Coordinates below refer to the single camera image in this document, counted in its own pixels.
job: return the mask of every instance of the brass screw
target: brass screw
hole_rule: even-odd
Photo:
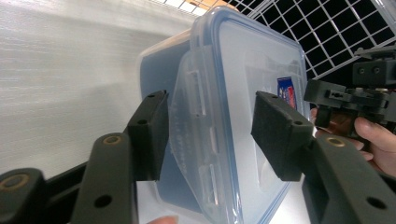
[[[12,175],[0,182],[0,191],[12,191],[23,187],[29,181],[29,175]]]
[[[326,141],[335,147],[344,147],[346,144],[338,138],[328,137]]]
[[[103,143],[106,145],[116,145],[121,141],[121,137],[119,136],[109,136],[103,140]]]

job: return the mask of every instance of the plastic food container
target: plastic food container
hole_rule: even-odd
[[[170,138],[158,192],[212,223],[268,222],[285,196],[251,132],[256,91],[304,116],[304,54],[296,42],[226,7],[140,55],[142,95],[170,93]]]

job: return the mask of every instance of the screw hole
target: screw hole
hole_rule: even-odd
[[[374,74],[378,74],[381,71],[381,69],[379,69],[379,67],[374,67],[373,68],[373,73]]]
[[[111,204],[111,201],[112,201],[111,196],[109,196],[109,195],[102,195],[102,196],[100,196],[99,198],[97,198],[97,199],[95,200],[95,207],[97,207],[97,208],[106,207],[106,206],[108,206],[109,204]]]
[[[137,123],[138,124],[147,124],[148,122],[145,119],[141,119]]]
[[[376,207],[378,209],[387,209],[387,206],[381,200],[379,200],[377,198],[368,197],[367,202],[371,206]]]

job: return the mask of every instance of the finger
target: finger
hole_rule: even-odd
[[[364,118],[355,120],[358,135],[371,142],[373,161],[385,173],[396,176],[396,135]]]
[[[309,120],[311,120],[311,122],[313,122],[313,119],[315,119],[317,117],[317,114],[318,114],[318,109],[317,108],[311,109],[311,114],[309,116]]]
[[[379,124],[364,118],[356,118],[355,129],[358,135],[372,142],[386,152],[396,152],[396,135]]]
[[[374,155],[373,153],[370,152],[366,152],[366,151],[361,151],[361,155],[363,156],[363,158],[367,161],[370,161],[373,159]]]
[[[173,217],[159,217],[155,220],[150,221],[148,224],[177,224],[178,216]]]

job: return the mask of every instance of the human hand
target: human hand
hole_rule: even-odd
[[[155,220],[150,221],[149,224],[177,224],[178,217],[159,217]]]
[[[311,121],[315,122],[318,110],[311,110]],[[352,123],[351,117],[345,114],[333,114],[327,129],[318,130],[315,136],[322,133],[345,135]],[[370,143],[370,152],[361,151],[364,144],[355,139],[349,139],[357,150],[361,151],[364,159],[369,161],[375,168],[388,175],[396,176],[396,135],[379,124],[372,123],[364,118],[356,118],[354,121],[356,133],[367,139]]]

